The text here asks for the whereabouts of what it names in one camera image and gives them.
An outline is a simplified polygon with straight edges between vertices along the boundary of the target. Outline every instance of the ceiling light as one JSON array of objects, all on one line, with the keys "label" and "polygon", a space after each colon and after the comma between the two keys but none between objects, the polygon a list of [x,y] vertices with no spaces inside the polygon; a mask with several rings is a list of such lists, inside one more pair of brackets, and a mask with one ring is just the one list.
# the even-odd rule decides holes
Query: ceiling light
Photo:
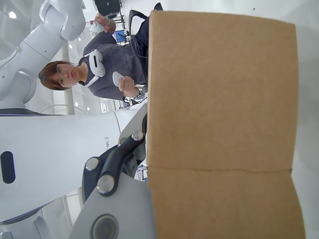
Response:
[{"label": "ceiling light", "polygon": [[9,17],[12,18],[12,19],[17,18],[16,14],[14,12],[10,12],[9,13]]}]

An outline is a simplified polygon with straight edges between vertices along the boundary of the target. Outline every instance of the cardboard box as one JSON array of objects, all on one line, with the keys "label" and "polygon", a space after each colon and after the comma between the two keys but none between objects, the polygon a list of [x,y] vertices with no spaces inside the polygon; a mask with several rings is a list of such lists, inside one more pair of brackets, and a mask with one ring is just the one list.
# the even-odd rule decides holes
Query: cardboard box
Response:
[{"label": "cardboard box", "polygon": [[295,26],[153,11],[148,183],[158,239],[302,239]]}]

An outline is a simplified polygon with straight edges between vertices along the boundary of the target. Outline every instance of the cartoon print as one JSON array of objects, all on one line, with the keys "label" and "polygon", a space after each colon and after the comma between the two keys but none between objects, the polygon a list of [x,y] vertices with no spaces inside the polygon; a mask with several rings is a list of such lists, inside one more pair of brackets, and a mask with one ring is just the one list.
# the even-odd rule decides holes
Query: cartoon print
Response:
[{"label": "cartoon print", "polygon": [[114,71],[131,71],[133,69],[132,55],[129,49],[125,47],[109,47],[101,53],[103,55],[102,63],[107,74],[112,74]]}]

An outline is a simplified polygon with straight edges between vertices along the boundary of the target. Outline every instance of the office chair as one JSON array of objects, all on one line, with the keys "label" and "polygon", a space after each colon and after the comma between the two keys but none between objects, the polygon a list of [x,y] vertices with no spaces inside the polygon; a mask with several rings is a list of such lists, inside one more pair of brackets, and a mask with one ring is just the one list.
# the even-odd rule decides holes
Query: office chair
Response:
[{"label": "office chair", "polygon": [[138,16],[138,17],[142,18],[143,20],[147,19],[147,16],[145,14],[142,14],[139,11],[135,11],[135,10],[131,10],[130,11],[130,14],[129,14],[129,33],[130,33],[131,36],[132,36],[131,25],[132,25],[132,19],[133,19],[134,16]]}]

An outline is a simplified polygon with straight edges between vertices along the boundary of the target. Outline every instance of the nfc logo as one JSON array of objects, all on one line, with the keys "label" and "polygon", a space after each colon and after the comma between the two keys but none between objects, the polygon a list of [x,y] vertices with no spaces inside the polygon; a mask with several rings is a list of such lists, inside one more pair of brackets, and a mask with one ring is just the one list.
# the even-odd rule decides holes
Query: nfc logo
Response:
[{"label": "nfc logo", "polygon": [[110,138],[109,137],[105,137],[104,139],[105,139],[106,147],[107,147],[107,150],[108,150],[110,148],[110,144],[109,144],[109,141],[108,141]]}]

